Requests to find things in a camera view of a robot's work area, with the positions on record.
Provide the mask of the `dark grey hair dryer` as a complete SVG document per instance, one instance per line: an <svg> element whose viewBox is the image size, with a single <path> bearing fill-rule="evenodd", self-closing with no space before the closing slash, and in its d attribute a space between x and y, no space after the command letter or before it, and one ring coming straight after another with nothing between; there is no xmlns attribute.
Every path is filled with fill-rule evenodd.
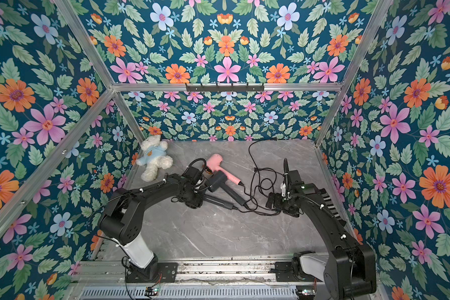
<svg viewBox="0 0 450 300"><path fill-rule="evenodd" d="M204 184L206 186L206 189L210 193L214 193L217 190L221 189L227 195L232 197L232 199L235 200L237 204L239 204L242 207L245 207L246 200L242 196L240 196L234 189L229 187L227 185L227 181L228 179L226 175L221 171L217 171L214 172L210 177L206 177L204 180Z"/></svg>

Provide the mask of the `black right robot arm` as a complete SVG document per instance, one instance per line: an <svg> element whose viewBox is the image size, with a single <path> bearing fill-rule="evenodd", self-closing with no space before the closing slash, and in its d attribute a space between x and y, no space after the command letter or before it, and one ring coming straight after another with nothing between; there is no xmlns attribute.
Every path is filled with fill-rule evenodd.
<svg viewBox="0 0 450 300"><path fill-rule="evenodd" d="M269 200L281 202L281 211L290 215L305 214L326 246L325 253L296 252L287 272L300 281L315 278L323 282L334 300L375 293L375 253L346 231L346 222L335 211L326 190L304 183L296 170L285 171L281 189L271 193Z"/></svg>

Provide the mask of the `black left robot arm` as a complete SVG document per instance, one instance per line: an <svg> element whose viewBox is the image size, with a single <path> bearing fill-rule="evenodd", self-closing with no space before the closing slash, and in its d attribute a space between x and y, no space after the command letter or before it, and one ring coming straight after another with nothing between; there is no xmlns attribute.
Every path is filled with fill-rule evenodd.
<svg viewBox="0 0 450 300"><path fill-rule="evenodd" d="M141 233L145 211L168 198L199 208L203 198L196 190L202 177L202 171L189 167L184 173L168 175L156 184L116 190L99 219L99 229L120 245L132 265L146 269L153 264L155 254Z"/></svg>

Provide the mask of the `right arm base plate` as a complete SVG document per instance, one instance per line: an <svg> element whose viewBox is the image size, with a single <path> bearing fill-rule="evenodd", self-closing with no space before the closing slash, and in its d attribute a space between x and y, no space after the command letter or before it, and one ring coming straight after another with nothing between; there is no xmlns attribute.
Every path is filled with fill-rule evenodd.
<svg viewBox="0 0 450 300"><path fill-rule="evenodd" d="M301 274L293 269L292 262L275 262L269 273L274 274L277 282L321 283L321 280L309 274Z"/></svg>

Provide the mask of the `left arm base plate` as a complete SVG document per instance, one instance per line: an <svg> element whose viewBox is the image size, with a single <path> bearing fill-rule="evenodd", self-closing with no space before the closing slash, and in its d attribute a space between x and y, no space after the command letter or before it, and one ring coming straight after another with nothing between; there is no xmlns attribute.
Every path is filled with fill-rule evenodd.
<svg viewBox="0 0 450 300"><path fill-rule="evenodd" d="M152 262L146 268L134 264L127 266L127 283L174 283L178 273L176 262Z"/></svg>

